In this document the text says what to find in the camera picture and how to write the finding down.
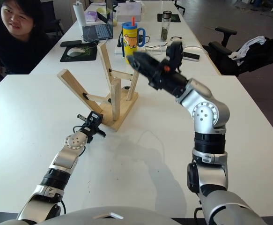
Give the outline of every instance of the white container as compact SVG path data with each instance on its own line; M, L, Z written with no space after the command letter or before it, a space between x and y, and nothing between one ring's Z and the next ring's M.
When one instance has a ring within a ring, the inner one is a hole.
M76 2L73 4L74 12L78 20L79 26L86 26L85 15L83 10L83 4L81 2Z
M135 21L141 21L141 3L140 2L125 2L119 3L117 7L117 19L120 22L130 22L132 16Z

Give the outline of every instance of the paper towel roll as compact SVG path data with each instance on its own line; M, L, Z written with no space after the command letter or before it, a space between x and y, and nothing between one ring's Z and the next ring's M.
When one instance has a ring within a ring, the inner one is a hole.
M73 4L73 7L79 26L80 27L86 26L83 4L81 2L78 2Z

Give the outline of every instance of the computer mouse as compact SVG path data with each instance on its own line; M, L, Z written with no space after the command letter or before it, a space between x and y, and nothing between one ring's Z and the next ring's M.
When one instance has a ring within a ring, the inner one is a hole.
M82 48L71 48L66 54L70 57L75 57L83 53L85 53L85 50Z

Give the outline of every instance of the white table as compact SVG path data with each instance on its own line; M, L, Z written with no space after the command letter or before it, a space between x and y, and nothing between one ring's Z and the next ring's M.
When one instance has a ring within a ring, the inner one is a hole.
M226 103L229 190L273 216L273 128L235 77L201 76ZM104 91L90 85L89 91ZM67 211L136 206L191 218L198 198L186 186L193 122L165 91L141 76L139 99L118 132L95 136L65 189ZM89 109L55 76L9 75L0 83L0 211L18 213L72 127Z
M174 3L171 1L143 1L144 6L142 7L142 18L141 22L138 22L139 27L143 27L147 36L150 36L151 43L161 43L161 22L157 21L157 13L162 13L164 10L170 10L173 14L179 14L181 22L172 22L170 24L170 30L168 33L168 40L170 37L178 36L183 38L183 43L187 46L201 46L191 29L186 24L184 18L178 12ZM90 6L87 11L96 11L99 6ZM109 58L111 61L112 69L131 73L132 68L130 65L126 64L122 59L122 55L115 55L114 49L118 43L118 37L121 31L121 22L114 27L113 39L109 40L106 44ZM68 30L68 32L61 38L61 40L52 48L52 50L43 58L43 60L35 67L35 69L30 74L38 75L54 75L60 72L61 69L67 68L71 73L78 79L82 79L87 74L100 75L104 74L102 69L102 64L99 55L97 55L96 61L83 61L83 62L60 62L60 58L65 50L59 45L63 41L71 40L83 40L81 37L81 29L78 22ZM188 73L186 75L191 77L196 77L199 75L218 75L219 72L216 67L211 63L209 57L201 49L187 49L191 53L196 53L200 55L199 62L184 60L182 69L187 69ZM155 57L158 60L162 60L165 57L165 52L162 55Z

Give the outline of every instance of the mouse pad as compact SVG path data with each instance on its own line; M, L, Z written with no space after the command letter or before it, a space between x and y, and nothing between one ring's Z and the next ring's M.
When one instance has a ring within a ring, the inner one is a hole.
M162 21L162 14L158 13L157 14L157 21L161 22ZM179 15L178 14L172 14L172 18L170 20L172 23L179 23L181 22Z
M81 48L85 50L85 53L81 55L70 57L67 55L67 52L73 48L73 46L66 47L65 52L63 53L60 62L79 62L79 61L94 61L97 57L97 46L95 43L85 43L81 45L76 45L76 48Z

